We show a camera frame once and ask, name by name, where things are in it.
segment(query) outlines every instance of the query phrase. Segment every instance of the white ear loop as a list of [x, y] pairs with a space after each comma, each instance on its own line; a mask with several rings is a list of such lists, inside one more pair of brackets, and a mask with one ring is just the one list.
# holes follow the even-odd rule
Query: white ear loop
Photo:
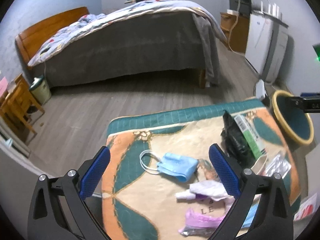
[[153, 151], [151, 151], [151, 150], [145, 150], [145, 151], [143, 151], [143, 152], [140, 153], [140, 164], [141, 164], [142, 168], [143, 168], [146, 172], [148, 172], [148, 173], [150, 173], [150, 174], [152, 174], [152, 175], [158, 175], [158, 174], [160, 173], [160, 172], [158, 171], [158, 169], [150, 168], [150, 167], [146, 166], [146, 165], [143, 163], [142, 158], [143, 158], [144, 155], [150, 155], [151, 158], [156, 159], [158, 162], [161, 162], [160, 157], [159, 157], [158, 155], [156, 155], [156, 154], [155, 154]]

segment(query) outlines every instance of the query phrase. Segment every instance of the gray blanket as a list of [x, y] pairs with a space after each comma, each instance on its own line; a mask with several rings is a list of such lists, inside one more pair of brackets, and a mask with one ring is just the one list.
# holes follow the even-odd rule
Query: gray blanket
[[34, 66], [50, 87], [69, 86], [143, 72], [205, 69], [219, 83], [215, 33], [208, 19], [189, 12], [143, 15], [111, 24]]

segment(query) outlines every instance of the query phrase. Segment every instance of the black plastic bag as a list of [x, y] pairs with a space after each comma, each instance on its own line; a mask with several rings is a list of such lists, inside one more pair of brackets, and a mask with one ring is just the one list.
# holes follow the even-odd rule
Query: black plastic bag
[[256, 160], [236, 121], [227, 111], [223, 114], [223, 123], [221, 136], [228, 154], [236, 158], [242, 168], [251, 168]]

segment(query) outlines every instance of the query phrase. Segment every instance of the trash can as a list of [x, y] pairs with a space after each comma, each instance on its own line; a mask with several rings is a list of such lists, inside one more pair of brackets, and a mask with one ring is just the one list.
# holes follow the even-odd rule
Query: trash can
[[274, 117], [291, 151], [313, 141], [314, 127], [309, 114], [287, 103], [286, 97], [293, 97], [284, 90], [277, 90], [272, 96]]
[[33, 94], [33, 96], [41, 105], [46, 103], [51, 97], [51, 92], [48, 83], [44, 79], [43, 75], [39, 78], [34, 78], [34, 81], [31, 84], [29, 91], [31, 92], [31, 94]]

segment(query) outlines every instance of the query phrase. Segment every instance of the metal bolt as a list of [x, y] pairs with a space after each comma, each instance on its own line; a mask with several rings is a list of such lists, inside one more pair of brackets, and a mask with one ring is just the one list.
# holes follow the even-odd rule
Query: metal bolt
[[42, 174], [42, 175], [39, 177], [39, 180], [40, 180], [40, 181], [45, 180], [45, 175], [44, 175], [44, 174]]
[[75, 170], [68, 171], [68, 176], [73, 177], [76, 174]]
[[244, 169], [244, 174], [246, 174], [246, 175], [251, 175], [252, 174], [252, 170], [250, 170], [250, 169]]
[[273, 174], [273, 175], [275, 176], [276, 179], [281, 179], [281, 175], [280, 175], [279, 173], [276, 172], [276, 173]]

